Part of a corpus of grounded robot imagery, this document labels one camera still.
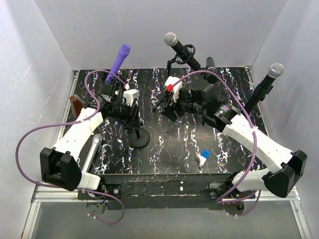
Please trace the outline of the black round-base mic stand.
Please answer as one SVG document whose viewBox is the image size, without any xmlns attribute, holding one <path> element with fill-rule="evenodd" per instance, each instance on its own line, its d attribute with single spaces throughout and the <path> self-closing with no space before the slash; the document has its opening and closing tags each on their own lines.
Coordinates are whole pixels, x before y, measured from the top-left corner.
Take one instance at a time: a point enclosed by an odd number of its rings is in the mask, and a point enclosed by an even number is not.
<svg viewBox="0 0 319 239">
<path fill-rule="evenodd" d="M 135 149 L 145 148 L 150 142 L 150 134 L 149 132 L 142 128 L 126 128 L 128 143 L 130 147 Z"/>
</svg>

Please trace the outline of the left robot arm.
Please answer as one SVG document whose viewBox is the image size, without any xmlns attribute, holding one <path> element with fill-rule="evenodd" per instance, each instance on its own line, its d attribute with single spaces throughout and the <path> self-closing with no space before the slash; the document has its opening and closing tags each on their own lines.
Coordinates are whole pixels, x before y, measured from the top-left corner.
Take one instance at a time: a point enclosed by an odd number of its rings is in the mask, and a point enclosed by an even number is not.
<svg viewBox="0 0 319 239">
<path fill-rule="evenodd" d="M 76 161 L 83 146 L 104 119 L 114 118 L 129 130 L 140 126 L 139 108 L 135 102 L 139 95 L 137 89 L 105 84 L 97 99 L 89 98 L 77 118 L 78 123 L 73 124 L 51 148 L 45 147 L 40 152 L 42 180 L 68 191 L 89 189 L 93 198 L 103 198 L 106 187 L 100 183 L 101 178 L 82 171 Z"/>
</svg>

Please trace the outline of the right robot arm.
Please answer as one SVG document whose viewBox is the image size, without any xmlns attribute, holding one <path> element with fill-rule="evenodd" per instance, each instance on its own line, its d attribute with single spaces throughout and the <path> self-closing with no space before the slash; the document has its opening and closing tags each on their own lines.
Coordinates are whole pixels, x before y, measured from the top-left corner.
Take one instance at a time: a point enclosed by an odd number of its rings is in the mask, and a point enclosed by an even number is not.
<svg viewBox="0 0 319 239">
<path fill-rule="evenodd" d="M 255 190 L 268 190 L 277 197 L 287 197 L 304 173 L 307 155 L 302 150 L 293 152 L 257 128 L 251 128 L 248 119 L 236 107 L 217 100 L 213 86 L 208 83 L 190 91 L 182 87 L 182 83 L 165 86 L 164 116 L 175 121 L 184 113 L 201 115 L 204 124 L 236 140 L 266 165 L 264 170 L 233 173 L 225 182 L 229 197 L 237 198 L 245 191 Z"/>
</svg>

